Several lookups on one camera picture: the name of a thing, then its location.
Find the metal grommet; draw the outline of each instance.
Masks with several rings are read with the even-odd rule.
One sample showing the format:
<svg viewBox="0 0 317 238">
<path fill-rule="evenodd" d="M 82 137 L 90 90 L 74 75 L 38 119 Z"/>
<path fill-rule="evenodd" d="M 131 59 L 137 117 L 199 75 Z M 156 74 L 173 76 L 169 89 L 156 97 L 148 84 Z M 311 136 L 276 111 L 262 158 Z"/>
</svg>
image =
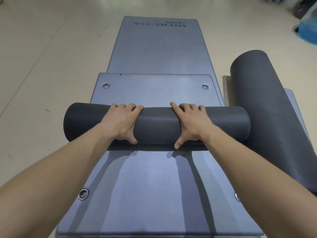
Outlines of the metal grommet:
<svg viewBox="0 0 317 238">
<path fill-rule="evenodd" d="M 88 195 L 89 195 L 89 191 L 87 189 L 82 189 L 79 192 L 78 199 L 85 200 L 85 199 L 87 199 Z"/>
<path fill-rule="evenodd" d="M 235 193 L 235 194 L 236 194 L 236 199 L 237 199 L 239 202 L 241 202 L 241 201 L 239 200 L 238 196 L 237 196 L 237 193 Z"/>
</svg>

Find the left hand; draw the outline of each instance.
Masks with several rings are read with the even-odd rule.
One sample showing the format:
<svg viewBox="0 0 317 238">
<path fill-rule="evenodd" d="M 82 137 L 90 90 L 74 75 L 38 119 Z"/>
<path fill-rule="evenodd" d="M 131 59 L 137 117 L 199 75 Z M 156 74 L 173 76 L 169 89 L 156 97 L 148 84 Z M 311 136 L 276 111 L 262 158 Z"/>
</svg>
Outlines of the left hand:
<svg viewBox="0 0 317 238">
<path fill-rule="evenodd" d="M 113 139 L 128 140 L 131 144 L 136 144 L 138 141 L 133 135 L 133 128 L 143 109 L 142 105 L 136 106 L 133 103 L 128 106 L 124 103 L 119 106 L 113 103 L 100 124 Z"/>
</svg>

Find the tiled floor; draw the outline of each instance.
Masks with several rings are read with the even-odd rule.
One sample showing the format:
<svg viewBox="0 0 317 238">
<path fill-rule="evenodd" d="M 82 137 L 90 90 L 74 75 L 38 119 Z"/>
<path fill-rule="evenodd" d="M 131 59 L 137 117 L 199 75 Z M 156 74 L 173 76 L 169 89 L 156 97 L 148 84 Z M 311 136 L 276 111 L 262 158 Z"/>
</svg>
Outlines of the tiled floor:
<svg viewBox="0 0 317 238">
<path fill-rule="evenodd" d="M 198 19 L 220 87 L 232 61 L 265 51 L 317 148 L 317 46 L 258 0 L 5 0 L 0 5 L 0 185 L 67 143 L 63 116 L 89 102 L 125 15 Z"/>
</svg>

